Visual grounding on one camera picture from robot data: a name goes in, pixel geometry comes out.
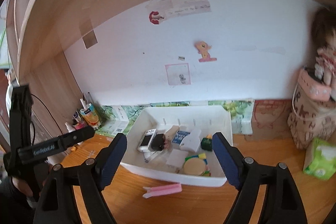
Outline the pink hair clip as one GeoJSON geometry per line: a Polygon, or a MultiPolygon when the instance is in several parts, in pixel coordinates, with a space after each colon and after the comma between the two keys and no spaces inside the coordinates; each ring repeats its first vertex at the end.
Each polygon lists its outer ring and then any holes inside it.
{"type": "Polygon", "coordinates": [[[143,198],[150,198],[180,193],[182,191],[182,185],[177,183],[155,187],[143,187],[143,189],[146,190],[146,193],[142,195],[143,198]]]}

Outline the green small bottle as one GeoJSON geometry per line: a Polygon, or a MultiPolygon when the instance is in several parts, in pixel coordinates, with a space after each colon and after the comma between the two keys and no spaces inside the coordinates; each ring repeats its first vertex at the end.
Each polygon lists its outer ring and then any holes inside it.
{"type": "Polygon", "coordinates": [[[207,135],[201,140],[201,149],[210,152],[213,150],[211,134],[207,135]]]}

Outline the black oval case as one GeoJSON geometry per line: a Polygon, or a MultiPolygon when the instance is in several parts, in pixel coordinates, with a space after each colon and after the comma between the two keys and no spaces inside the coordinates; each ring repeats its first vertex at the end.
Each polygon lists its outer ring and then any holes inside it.
{"type": "Polygon", "coordinates": [[[151,149],[153,151],[162,151],[165,149],[165,135],[157,134],[155,135],[153,141],[151,142],[151,149]]]}

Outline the pink case on bag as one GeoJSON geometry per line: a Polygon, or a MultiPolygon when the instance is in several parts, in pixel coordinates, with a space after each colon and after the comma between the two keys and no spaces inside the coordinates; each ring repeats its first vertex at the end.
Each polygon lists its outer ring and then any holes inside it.
{"type": "Polygon", "coordinates": [[[302,68],[299,71],[298,85],[305,92],[305,94],[314,101],[327,102],[331,96],[331,87],[322,84],[315,80],[309,71],[302,68]]]}

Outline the letter print fabric bag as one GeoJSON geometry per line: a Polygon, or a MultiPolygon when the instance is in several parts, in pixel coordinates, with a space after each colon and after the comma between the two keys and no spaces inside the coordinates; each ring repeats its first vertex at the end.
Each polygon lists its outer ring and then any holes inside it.
{"type": "Polygon", "coordinates": [[[311,100],[298,85],[287,122],[298,149],[306,149],[314,138],[329,140],[335,133],[335,101],[311,100]]]}

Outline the white digital camera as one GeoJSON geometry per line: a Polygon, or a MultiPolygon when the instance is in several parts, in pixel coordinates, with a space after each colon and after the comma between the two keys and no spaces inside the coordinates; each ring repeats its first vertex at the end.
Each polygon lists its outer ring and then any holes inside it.
{"type": "Polygon", "coordinates": [[[155,128],[145,131],[145,133],[141,138],[141,141],[139,142],[137,150],[142,153],[152,152],[153,149],[151,147],[151,144],[153,143],[153,140],[156,135],[157,130],[155,128]]]}

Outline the orange juice carton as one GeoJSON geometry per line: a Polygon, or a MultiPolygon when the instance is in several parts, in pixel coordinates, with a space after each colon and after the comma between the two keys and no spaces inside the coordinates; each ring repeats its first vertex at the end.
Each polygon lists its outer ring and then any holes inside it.
{"type": "Polygon", "coordinates": [[[80,114],[86,121],[86,123],[92,128],[97,129],[101,126],[101,118],[99,117],[95,107],[91,103],[85,104],[85,102],[82,101],[80,114]]]}

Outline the red wall sticker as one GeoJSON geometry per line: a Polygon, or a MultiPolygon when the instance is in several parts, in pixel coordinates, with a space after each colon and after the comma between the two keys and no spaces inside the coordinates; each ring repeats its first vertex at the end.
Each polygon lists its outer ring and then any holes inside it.
{"type": "Polygon", "coordinates": [[[161,16],[158,11],[152,11],[149,14],[149,20],[154,25],[159,25],[162,21],[165,20],[164,16],[161,16]]]}

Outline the white plastic storage bin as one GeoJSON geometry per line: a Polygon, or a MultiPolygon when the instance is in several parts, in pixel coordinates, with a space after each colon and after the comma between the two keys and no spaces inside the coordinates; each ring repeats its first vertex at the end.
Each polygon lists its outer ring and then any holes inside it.
{"type": "Polygon", "coordinates": [[[217,132],[232,143],[231,115],[221,106],[149,107],[126,136],[121,165],[156,180],[221,187],[227,178],[211,144],[217,132]]]}

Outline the yellow pony wall sticker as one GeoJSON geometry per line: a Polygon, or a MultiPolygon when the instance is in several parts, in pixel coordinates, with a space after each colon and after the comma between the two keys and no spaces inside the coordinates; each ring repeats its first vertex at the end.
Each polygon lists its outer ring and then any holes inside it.
{"type": "Polygon", "coordinates": [[[204,41],[196,42],[194,44],[194,47],[197,49],[198,53],[202,56],[199,59],[200,63],[217,61],[217,58],[211,57],[211,55],[209,54],[209,50],[212,48],[212,46],[209,46],[206,42],[204,41]]]}

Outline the paper note on wall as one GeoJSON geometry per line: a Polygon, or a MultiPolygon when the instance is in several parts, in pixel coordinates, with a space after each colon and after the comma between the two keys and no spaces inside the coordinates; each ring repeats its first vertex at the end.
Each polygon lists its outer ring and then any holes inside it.
{"type": "Polygon", "coordinates": [[[211,5],[208,0],[159,0],[150,2],[146,9],[149,14],[152,11],[158,11],[161,16],[165,17],[165,20],[168,20],[180,16],[211,12],[211,5]]]}

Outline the blue white medicine box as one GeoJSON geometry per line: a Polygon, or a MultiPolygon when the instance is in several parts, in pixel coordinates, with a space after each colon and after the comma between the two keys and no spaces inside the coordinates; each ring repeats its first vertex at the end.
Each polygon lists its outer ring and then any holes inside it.
{"type": "Polygon", "coordinates": [[[171,146],[173,147],[173,149],[179,149],[181,142],[188,135],[190,135],[189,132],[178,130],[171,140],[171,146]]]}

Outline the white spray bottle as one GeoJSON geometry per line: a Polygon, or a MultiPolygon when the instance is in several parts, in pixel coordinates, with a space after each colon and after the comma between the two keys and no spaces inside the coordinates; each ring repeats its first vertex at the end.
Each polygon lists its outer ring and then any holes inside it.
{"type": "Polygon", "coordinates": [[[71,124],[68,123],[68,122],[65,123],[65,126],[66,126],[68,132],[74,132],[74,131],[76,130],[76,128],[74,128],[74,126],[71,125],[71,124]]]}

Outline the brown haired doll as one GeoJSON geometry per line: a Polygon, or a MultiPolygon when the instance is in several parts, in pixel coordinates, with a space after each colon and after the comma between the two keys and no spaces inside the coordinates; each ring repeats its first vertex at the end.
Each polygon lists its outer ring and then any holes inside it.
{"type": "Polygon", "coordinates": [[[311,39],[317,48],[314,75],[331,88],[330,98],[335,101],[335,11],[321,8],[315,13],[311,39]]]}

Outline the round beige lid jar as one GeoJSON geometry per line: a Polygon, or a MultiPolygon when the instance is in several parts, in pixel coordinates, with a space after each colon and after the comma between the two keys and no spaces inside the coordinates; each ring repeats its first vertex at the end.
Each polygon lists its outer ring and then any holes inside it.
{"type": "Polygon", "coordinates": [[[206,171],[204,160],[193,157],[188,159],[183,165],[184,174],[191,176],[201,176],[206,171]]]}

